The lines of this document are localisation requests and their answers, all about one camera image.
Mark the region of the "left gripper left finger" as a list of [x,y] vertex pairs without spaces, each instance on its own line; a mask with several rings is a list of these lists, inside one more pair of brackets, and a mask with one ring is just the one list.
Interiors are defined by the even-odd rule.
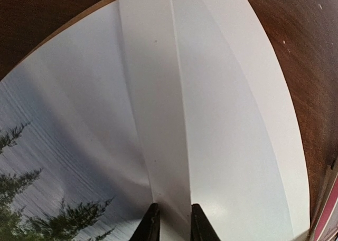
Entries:
[[133,233],[133,241],[159,241],[161,213],[159,205],[152,203]]

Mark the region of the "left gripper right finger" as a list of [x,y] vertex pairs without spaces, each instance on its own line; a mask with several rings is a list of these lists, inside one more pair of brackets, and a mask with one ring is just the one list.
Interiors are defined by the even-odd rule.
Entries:
[[199,204],[192,205],[191,239],[193,241],[220,241]]

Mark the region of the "landscape photo print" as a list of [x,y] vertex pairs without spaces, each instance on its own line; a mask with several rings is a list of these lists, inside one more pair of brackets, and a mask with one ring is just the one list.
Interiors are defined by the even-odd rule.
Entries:
[[1,80],[1,240],[129,240],[151,203],[113,0]]

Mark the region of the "white photo mat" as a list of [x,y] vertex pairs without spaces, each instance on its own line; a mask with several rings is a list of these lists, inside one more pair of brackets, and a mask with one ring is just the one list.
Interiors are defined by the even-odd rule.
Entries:
[[161,240],[198,204],[220,240],[305,240],[295,109],[248,0],[119,0],[126,79]]

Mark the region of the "pink wooden picture frame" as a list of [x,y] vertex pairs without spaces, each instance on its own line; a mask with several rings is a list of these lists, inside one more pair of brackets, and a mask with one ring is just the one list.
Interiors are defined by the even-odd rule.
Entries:
[[328,168],[309,240],[337,240],[337,167]]

